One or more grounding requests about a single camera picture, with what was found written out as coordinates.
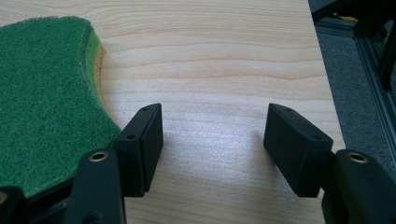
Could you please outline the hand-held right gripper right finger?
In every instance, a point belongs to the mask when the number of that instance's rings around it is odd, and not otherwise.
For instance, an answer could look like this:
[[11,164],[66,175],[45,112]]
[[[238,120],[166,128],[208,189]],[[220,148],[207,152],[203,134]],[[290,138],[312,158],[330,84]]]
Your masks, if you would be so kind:
[[269,104],[263,146],[299,197],[317,197],[333,140],[295,110]]

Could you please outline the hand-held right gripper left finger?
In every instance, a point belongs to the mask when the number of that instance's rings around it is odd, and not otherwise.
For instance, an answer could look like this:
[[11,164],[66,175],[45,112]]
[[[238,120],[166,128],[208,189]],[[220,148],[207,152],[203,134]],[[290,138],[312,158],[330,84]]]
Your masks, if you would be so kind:
[[149,191],[163,148],[162,105],[140,108],[115,141],[125,197]]

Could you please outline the green and yellow scouring sponge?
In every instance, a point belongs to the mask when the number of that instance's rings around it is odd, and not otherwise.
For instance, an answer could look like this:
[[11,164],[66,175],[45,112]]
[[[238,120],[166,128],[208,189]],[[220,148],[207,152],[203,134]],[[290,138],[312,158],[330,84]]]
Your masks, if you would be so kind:
[[91,23],[45,17],[0,28],[0,187],[28,197],[71,178],[120,128],[101,99],[104,48]]

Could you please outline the aluminium floor rail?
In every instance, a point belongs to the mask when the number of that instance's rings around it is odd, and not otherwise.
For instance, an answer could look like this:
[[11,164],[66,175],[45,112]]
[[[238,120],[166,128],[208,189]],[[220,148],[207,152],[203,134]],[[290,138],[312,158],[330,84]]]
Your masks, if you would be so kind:
[[346,147],[396,176],[396,94],[383,89],[377,74],[381,44],[355,36],[346,21],[315,28]]

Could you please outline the black metal frame stand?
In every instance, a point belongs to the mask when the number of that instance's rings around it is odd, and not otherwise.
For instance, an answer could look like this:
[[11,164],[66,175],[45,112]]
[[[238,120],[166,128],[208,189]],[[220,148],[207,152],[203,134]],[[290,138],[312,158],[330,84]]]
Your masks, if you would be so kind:
[[385,32],[385,24],[393,21],[386,46],[377,66],[377,73],[385,91],[392,91],[391,74],[396,64],[396,0],[335,0],[312,13],[314,22],[334,16],[357,20],[353,27],[356,37],[373,38]]

